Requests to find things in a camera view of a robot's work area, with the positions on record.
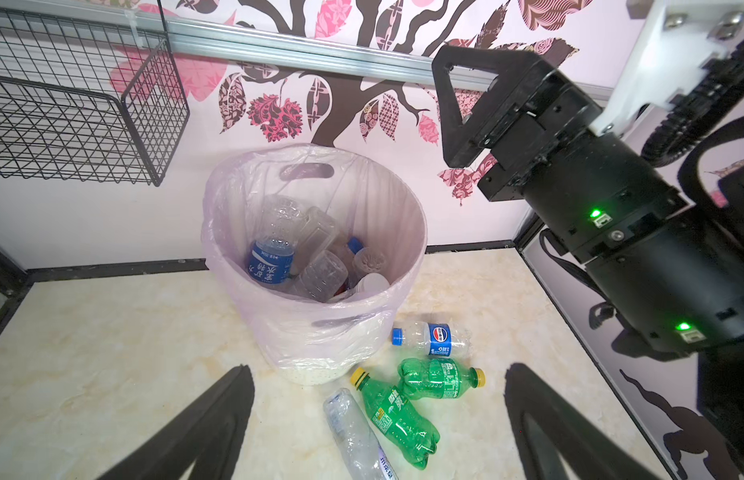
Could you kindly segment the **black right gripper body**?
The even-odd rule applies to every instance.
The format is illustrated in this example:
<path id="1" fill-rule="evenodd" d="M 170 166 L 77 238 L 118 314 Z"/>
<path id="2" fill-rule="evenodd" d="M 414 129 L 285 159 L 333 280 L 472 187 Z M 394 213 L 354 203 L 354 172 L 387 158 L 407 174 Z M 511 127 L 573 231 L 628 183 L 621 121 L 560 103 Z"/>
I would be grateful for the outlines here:
<path id="1" fill-rule="evenodd" d="M 651 233 L 680 211 L 678 191 L 613 134 L 588 124 L 599 107 L 562 77 L 548 77 L 515 112 L 479 182 L 491 202 L 523 199 L 579 263 Z"/>

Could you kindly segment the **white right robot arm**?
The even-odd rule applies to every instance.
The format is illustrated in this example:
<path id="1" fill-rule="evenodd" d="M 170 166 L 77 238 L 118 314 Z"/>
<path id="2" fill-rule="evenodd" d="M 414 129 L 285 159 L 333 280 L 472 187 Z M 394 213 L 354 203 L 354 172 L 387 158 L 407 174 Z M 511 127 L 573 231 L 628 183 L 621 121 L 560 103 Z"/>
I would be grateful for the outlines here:
<path id="1" fill-rule="evenodd" d="M 483 195 L 530 205 L 636 354 L 696 353 L 699 410 L 744 458 L 744 166 L 719 182 L 725 206 L 699 177 L 708 151 L 744 139 L 744 116 L 724 121 L 744 96 L 744 41 L 638 153 L 592 133 L 599 106 L 534 52 L 446 45 L 432 73 L 446 164 L 489 150 Z"/>

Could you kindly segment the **green white label bottle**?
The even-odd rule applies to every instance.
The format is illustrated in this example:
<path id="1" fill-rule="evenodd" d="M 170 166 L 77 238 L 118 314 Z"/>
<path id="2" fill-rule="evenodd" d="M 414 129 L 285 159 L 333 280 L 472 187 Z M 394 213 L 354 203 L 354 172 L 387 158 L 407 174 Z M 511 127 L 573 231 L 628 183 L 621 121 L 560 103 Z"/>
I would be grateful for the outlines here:
<path id="1" fill-rule="evenodd" d="M 298 234 L 293 265 L 298 275 L 291 294 L 318 302 L 328 302 L 348 278 L 348 271 L 329 247 L 339 236 L 337 222 L 316 206 L 307 211 L 307 220 Z"/>

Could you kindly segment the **blue cap clear bottle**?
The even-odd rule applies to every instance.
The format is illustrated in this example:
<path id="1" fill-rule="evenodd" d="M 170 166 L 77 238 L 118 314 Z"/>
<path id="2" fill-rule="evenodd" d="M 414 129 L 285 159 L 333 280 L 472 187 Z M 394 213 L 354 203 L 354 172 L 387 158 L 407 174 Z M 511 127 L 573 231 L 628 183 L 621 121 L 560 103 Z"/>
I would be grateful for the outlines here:
<path id="1" fill-rule="evenodd" d="M 354 258 L 363 248 L 363 242 L 355 236 L 349 238 L 338 236 L 331 244 L 329 250 L 340 259 L 346 270 L 351 272 L 353 270 Z"/>

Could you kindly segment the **tall clear bottle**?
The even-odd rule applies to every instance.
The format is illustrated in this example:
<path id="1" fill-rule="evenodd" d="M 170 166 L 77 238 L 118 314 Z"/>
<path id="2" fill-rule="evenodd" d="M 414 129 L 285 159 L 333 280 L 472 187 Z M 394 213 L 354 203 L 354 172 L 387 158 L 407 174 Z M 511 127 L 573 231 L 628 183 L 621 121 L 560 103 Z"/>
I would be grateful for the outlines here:
<path id="1" fill-rule="evenodd" d="M 333 439 L 352 479 L 397 479 L 376 435 L 358 403 L 346 388 L 323 403 Z"/>

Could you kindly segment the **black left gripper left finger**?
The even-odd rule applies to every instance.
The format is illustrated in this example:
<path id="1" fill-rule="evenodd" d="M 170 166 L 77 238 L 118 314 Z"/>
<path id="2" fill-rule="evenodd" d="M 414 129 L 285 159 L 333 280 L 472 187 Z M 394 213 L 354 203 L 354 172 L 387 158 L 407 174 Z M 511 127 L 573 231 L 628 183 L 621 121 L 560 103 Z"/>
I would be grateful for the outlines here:
<path id="1" fill-rule="evenodd" d="M 229 370 L 103 479 L 230 479 L 255 399 L 251 369 Z"/>

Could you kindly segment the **blue label water bottle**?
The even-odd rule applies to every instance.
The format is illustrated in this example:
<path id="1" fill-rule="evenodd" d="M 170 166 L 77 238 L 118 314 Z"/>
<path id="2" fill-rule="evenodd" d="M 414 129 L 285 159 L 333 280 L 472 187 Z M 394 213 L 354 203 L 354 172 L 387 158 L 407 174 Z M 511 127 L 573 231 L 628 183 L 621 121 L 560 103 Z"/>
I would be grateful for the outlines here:
<path id="1" fill-rule="evenodd" d="M 253 280 L 266 288 L 287 280 L 304 223 L 305 211 L 298 200 L 283 195 L 265 197 L 246 261 L 246 272 Z"/>

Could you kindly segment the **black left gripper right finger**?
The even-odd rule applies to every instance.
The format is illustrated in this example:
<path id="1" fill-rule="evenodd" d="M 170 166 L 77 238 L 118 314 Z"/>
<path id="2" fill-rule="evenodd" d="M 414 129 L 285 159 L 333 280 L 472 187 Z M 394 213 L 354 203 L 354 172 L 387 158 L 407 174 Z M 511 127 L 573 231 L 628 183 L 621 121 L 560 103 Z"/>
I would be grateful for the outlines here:
<path id="1" fill-rule="evenodd" d="M 505 375 L 505 404 L 528 479 L 654 479 L 522 363 Z"/>

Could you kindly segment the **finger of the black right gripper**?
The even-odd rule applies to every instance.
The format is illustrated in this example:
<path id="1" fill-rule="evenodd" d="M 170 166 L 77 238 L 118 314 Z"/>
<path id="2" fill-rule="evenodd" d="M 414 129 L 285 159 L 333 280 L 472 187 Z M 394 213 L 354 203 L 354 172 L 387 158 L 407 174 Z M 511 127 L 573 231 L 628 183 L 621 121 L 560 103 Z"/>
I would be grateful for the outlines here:
<path id="1" fill-rule="evenodd" d="M 465 119 L 451 72 L 466 67 L 493 75 Z M 443 157 L 450 168 L 470 166 L 486 148 L 493 147 L 511 118 L 543 85 L 556 67 L 533 51 L 479 50 L 445 45 L 431 69 L 441 117 Z"/>

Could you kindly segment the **green plastic bottle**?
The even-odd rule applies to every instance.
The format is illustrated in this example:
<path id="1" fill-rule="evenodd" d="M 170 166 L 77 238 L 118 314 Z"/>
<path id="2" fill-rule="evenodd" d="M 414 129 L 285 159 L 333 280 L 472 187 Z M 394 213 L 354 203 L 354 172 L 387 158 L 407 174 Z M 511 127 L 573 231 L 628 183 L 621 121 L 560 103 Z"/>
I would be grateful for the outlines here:
<path id="1" fill-rule="evenodd" d="M 414 468 L 424 471 L 437 452 L 441 435 L 395 385 L 376 380 L 362 367 L 350 382 L 360 392 L 366 417 Z"/>

